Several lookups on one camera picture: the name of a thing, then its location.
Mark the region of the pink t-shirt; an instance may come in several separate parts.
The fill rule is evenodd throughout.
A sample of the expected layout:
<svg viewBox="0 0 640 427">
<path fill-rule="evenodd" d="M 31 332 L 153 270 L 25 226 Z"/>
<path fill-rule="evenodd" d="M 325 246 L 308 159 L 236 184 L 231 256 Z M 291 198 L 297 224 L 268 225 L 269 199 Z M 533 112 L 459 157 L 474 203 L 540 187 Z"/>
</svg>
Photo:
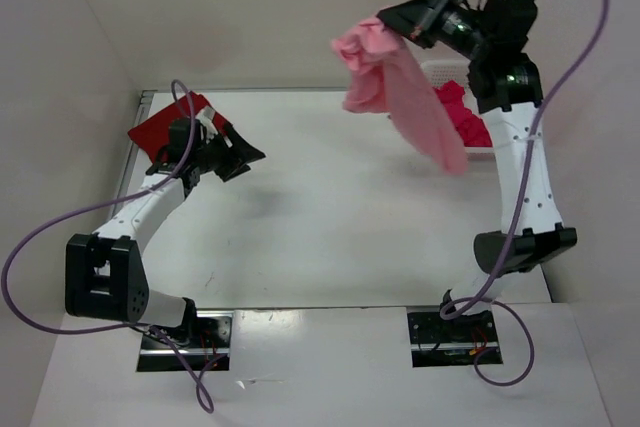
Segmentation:
<svg viewBox="0 0 640 427">
<path fill-rule="evenodd" d="M 404 38 L 371 17 L 331 41 L 349 71 L 343 108 L 387 114 L 401 137 L 444 172 L 468 167 L 464 143 Z"/>
</svg>

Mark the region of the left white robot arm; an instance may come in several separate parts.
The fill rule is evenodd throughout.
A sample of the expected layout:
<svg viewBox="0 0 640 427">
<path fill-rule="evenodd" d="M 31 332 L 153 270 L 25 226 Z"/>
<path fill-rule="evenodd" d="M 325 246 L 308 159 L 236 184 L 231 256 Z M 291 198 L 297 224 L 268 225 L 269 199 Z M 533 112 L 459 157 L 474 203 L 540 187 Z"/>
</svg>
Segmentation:
<svg viewBox="0 0 640 427">
<path fill-rule="evenodd" d="M 200 332 L 193 300 L 152 290 L 142 255 L 152 237 L 208 173 L 227 182 L 264 159 L 225 121 L 182 118 L 168 128 L 168 140 L 147 169 L 132 200 L 91 234 L 66 245 L 65 308 L 68 314 L 124 324 L 147 324 L 180 347 Z"/>
</svg>

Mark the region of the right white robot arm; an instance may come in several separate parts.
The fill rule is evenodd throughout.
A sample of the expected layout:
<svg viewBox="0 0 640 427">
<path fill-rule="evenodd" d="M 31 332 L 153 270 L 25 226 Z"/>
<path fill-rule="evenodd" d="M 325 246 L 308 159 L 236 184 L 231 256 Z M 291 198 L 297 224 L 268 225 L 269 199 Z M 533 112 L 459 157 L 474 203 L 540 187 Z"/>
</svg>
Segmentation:
<svg viewBox="0 0 640 427">
<path fill-rule="evenodd" d="M 489 133 L 502 203 L 501 228 L 474 239 L 479 268 L 469 286 L 447 291 L 439 329 L 460 340 L 513 279 L 577 243 L 555 205 L 544 150 L 544 96 L 525 53 L 536 0 L 410 0 L 377 14 L 396 34 L 423 48 L 442 43 L 469 62 L 468 85 Z"/>
</svg>

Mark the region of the white plastic basket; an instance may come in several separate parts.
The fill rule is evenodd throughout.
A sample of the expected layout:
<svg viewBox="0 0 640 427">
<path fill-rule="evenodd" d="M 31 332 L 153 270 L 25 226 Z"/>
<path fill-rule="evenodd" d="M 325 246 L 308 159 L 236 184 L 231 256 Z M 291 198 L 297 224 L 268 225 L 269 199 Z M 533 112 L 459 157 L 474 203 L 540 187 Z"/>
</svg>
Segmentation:
<svg viewBox="0 0 640 427">
<path fill-rule="evenodd" d="M 455 81 L 464 87 L 466 94 L 464 103 L 474 114 L 480 117 L 476 99 L 473 97 L 468 84 L 468 67 L 463 60 L 431 60 L 422 64 L 422 69 L 434 89 L 441 87 L 448 81 Z M 490 148 L 465 147 L 471 160 L 488 160 L 493 157 Z"/>
</svg>

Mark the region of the magenta t-shirt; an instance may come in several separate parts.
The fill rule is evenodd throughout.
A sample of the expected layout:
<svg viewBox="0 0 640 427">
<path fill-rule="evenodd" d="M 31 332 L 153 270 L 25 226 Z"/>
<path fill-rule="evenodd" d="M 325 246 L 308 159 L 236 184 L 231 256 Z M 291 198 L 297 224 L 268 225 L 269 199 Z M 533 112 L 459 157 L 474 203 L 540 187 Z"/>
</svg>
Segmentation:
<svg viewBox="0 0 640 427">
<path fill-rule="evenodd" d="M 465 147 L 490 148 L 492 146 L 484 122 L 464 103 L 466 91 L 463 86 L 455 81 L 448 81 L 441 87 L 436 87 L 435 92 Z"/>
</svg>

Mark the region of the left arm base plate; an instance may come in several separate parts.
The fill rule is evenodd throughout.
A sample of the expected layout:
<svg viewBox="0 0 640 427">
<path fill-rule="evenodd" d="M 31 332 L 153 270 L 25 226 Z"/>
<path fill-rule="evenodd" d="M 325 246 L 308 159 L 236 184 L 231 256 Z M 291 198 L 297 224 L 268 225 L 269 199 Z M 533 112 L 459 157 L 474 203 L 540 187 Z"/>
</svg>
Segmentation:
<svg viewBox="0 0 640 427">
<path fill-rule="evenodd" d="M 231 311 L 200 311 L 201 330 L 189 340 L 175 341 L 186 363 L 200 372 L 211 363 L 210 371 L 228 371 L 233 327 Z M 154 334 L 142 334 L 136 371 L 138 373 L 185 371 L 174 351 Z"/>
</svg>

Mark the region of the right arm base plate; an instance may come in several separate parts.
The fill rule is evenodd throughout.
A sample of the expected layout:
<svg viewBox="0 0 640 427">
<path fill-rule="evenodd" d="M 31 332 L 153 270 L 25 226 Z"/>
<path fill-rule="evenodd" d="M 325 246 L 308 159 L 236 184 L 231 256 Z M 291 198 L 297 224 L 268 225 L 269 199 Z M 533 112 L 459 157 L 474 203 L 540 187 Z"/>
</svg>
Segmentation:
<svg viewBox="0 0 640 427">
<path fill-rule="evenodd" d="M 408 308 L 407 324 L 414 368 L 502 364 L 493 315 L 443 320 L 437 307 Z"/>
</svg>

